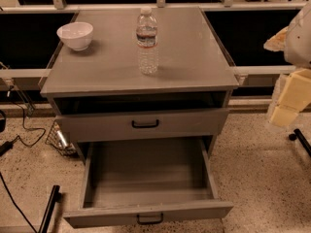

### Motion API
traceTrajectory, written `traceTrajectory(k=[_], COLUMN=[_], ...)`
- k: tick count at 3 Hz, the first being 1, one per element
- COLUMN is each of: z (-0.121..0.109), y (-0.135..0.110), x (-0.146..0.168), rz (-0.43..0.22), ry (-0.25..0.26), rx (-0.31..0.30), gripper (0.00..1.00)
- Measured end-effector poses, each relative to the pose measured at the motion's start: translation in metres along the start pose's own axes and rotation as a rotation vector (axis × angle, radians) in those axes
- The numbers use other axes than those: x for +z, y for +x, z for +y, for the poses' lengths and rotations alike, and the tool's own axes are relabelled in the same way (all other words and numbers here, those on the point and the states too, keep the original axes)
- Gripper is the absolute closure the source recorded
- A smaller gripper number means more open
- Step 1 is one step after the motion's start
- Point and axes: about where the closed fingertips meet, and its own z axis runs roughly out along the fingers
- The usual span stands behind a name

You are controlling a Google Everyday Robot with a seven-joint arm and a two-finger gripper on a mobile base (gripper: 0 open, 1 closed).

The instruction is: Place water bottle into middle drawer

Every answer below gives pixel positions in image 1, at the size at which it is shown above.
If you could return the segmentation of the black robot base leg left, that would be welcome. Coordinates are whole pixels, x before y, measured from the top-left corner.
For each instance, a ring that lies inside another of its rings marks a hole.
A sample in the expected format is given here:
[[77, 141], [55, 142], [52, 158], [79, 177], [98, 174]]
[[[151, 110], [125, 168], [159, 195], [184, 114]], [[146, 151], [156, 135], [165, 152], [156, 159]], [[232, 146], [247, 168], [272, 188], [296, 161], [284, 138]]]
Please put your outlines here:
[[54, 185], [38, 233], [47, 233], [55, 204], [61, 197], [60, 186]]

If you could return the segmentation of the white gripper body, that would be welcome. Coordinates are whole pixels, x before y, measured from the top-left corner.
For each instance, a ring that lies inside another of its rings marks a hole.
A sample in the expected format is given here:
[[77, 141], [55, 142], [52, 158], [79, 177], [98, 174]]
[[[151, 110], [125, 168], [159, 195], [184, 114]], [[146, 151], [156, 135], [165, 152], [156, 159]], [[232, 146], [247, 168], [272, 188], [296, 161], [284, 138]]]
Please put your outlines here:
[[284, 57], [296, 67], [311, 68], [311, 1], [306, 3], [289, 24]]

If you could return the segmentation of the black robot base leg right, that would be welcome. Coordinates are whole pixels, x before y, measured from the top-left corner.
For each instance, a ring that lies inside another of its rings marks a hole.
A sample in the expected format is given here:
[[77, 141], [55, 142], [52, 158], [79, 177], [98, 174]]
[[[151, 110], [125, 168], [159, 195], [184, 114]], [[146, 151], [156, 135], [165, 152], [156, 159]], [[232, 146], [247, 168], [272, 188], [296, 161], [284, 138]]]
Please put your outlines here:
[[311, 145], [298, 128], [295, 129], [294, 132], [289, 135], [289, 140], [290, 141], [299, 140], [304, 149], [306, 150], [306, 152], [308, 153], [308, 155], [311, 157]]

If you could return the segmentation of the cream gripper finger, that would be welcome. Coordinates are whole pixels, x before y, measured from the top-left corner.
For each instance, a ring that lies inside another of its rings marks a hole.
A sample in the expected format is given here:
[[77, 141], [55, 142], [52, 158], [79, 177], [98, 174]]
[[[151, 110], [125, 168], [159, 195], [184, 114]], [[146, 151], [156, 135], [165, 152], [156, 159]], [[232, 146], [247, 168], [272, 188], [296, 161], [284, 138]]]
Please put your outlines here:
[[311, 70], [298, 69], [284, 78], [285, 84], [276, 101], [269, 122], [289, 126], [311, 103]]
[[285, 49], [287, 31], [288, 26], [281, 29], [263, 44], [263, 48], [270, 51], [283, 51]]

